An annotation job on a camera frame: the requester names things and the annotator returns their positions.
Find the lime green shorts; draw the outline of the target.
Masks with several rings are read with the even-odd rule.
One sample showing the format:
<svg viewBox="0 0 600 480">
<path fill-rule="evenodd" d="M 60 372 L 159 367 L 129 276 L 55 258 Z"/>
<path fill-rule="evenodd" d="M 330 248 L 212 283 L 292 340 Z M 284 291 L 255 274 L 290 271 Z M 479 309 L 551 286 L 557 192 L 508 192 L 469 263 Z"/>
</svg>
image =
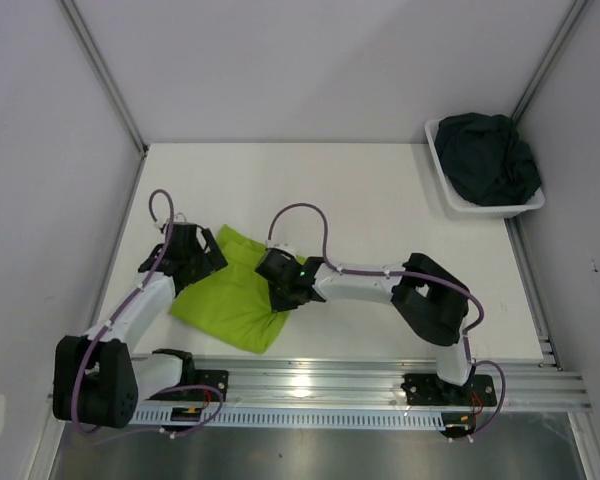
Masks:
<svg viewBox="0 0 600 480">
<path fill-rule="evenodd" d="M 228 225 L 219 229 L 216 241 L 228 265 L 187 286 L 169 314 L 237 349 L 263 354 L 290 316 L 272 310 L 268 284 L 255 272 L 265 246 Z"/>
</svg>

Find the dark green shorts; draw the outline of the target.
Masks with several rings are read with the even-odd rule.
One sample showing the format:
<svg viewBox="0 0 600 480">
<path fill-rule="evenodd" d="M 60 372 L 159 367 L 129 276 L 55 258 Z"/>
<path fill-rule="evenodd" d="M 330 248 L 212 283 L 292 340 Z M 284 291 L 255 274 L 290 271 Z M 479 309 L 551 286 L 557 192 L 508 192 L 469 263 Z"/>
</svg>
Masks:
<svg viewBox="0 0 600 480">
<path fill-rule="evenodd" d="M 455 191 L 480 207 L 523 205 L 542 186 L 529 144 L 505 115 L 446 117 L 434 146 Z"/>
</svg>

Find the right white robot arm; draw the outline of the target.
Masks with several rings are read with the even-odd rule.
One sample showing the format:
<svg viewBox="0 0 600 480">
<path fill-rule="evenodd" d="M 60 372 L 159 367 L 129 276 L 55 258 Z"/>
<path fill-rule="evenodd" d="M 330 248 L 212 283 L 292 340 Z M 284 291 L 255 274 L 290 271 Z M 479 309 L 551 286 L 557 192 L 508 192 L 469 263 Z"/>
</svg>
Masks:
<svg viewBox="0 0 600 480">
<path fill-rule="evenodd" d="M 301 262 L 270 247 L 255 272 L 267 282 L 275 312 L 336 300 L 392 306 L 416 336 L 436 348 L 438 395 L 455 404 L 471 394 L 471 355 L 464 329 L 472 296 L 427 255 L 413 253 L 402 264 L 369 270 L 333 265 L 325 257 Z"/>
</svg>

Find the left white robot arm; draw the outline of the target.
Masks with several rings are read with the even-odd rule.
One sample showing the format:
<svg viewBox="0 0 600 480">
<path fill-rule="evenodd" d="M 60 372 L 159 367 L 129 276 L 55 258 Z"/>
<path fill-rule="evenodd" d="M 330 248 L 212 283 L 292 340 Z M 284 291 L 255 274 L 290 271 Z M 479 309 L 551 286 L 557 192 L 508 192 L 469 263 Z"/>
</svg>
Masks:
<svg viewBox="0 0 600 480">
<path fill-rule="evenodd" d="M 56 419 L 121 429 L 147 400 L 192 402 L 195 417 L 211 402 L 225 400 L 227 372 L 198 371 L 189 352 L 159 348 L 140 359 L 132 356 L 179 293 L 228 265 L 210 229 L 177 222 L 164 230 L 164 242 L 139 266 L 135 287 L 110 316 L 58 342 L 52 389 Z"/>
</svg>

